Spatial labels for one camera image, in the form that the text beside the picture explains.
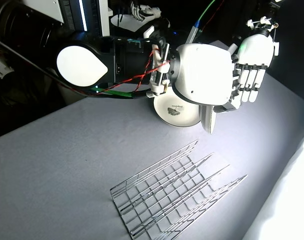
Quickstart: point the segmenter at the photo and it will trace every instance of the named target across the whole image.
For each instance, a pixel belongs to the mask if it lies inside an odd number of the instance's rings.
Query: gray table
[[[181,239],[241,239],[303,135],[304,101],[269,76],[213,135],[146,99],[84,99],[0,137],[0,240],[128,240],[109,189],[195,139],[193,157],[217,152],[248,178]]]

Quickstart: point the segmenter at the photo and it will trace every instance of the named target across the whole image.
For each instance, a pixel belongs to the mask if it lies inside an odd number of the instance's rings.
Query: metal rack
[[[131,239],[172,240],[237,186],[246,175],[214,190],[210,182],[228,166],[204,177],[199,170],[213,154],[193,162],[198,140],[111,189]]]

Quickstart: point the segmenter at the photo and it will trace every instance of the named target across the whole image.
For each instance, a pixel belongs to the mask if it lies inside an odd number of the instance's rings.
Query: round plate
[[[171,87],[166,94],[154,98],[156,113],[175,127],[190,127],[200,122],[199,106],[179,98]]]

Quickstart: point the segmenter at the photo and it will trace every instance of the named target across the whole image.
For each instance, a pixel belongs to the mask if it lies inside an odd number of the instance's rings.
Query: led light
[[[79,0],[79,2],[80,2],[80,8],[81,8],[81,15],[82,15],[84,31],[87,31],[87,25],[86,25],[86,19],[85,19],[84,7],[83,7],[83,0]]]

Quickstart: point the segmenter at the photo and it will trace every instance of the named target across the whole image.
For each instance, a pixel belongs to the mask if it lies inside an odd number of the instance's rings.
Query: metal wire
[[[188,144],[111,189],[131,239],[175,239],[246,177],[213,190],[211,180],[227,166],[204,177],[198,167],[212,153],[193,162],[189,154],[197,143]]]

